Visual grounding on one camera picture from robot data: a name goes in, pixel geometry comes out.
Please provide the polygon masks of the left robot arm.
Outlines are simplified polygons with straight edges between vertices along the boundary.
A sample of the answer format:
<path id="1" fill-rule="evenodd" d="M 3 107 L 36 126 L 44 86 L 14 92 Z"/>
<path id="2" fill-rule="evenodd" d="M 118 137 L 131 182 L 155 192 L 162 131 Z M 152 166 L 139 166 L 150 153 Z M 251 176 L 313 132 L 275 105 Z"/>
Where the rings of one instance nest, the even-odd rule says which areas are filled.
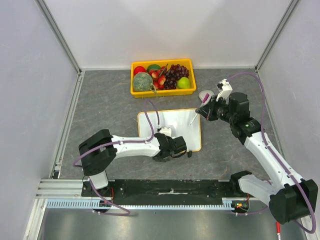
<path id="1" fill-rule="evenodd" d="M 80 167 L 92 183 L 92 191 L 99 197 L 110 191 L 107 167 L 112 161 L 124 158 L 145 156 L 156 162 L 168 158 L 180 158 L 187 153 L 187 144 L 182 136 L 172 137 L 169 127 L 152 130 L 147 137 L 121 137 L 102 129 L 83 141 L 79 146 Z"/>

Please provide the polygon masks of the yellow framed whiteboard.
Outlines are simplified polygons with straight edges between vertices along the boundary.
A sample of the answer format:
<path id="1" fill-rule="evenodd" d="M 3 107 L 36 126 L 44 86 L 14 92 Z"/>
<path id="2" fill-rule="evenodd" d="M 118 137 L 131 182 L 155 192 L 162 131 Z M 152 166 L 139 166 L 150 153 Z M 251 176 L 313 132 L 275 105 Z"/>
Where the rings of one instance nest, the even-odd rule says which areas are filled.
<path id="1" fill-rule="evenodd" d="M 158 128 L 169 127 L 172 130 L 172 138 L 182 136 L 188 151 L 198 152 L 202 149 L 201 121 L 194 108 L 140 112 L 137 115 L 140 137 L 151 135 L 147 118 L 155 132 Z"/>

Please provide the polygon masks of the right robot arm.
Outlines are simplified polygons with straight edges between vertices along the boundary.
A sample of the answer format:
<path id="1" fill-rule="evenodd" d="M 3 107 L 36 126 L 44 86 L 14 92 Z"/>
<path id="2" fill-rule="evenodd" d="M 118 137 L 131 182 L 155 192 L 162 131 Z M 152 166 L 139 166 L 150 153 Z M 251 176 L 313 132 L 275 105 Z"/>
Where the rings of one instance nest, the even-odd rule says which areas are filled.
<path id="1" fill-rule="evenodd" d="M 258 179 L 249 171 L 233 174 L 229 191 L 235 197 L 249 194 L 268 206 L 280 224 L 310 216 L 315 221 L 318 186 L 305 180 L 279 154 L 258 120 L 251 117 L 246 94 L 231 93 L 229 99 L 209 95 L 202 97 L 196 113 L 208 121 L 222 120 L 229 124 L 231 133 L 249 150 L 271 182 Z"/>

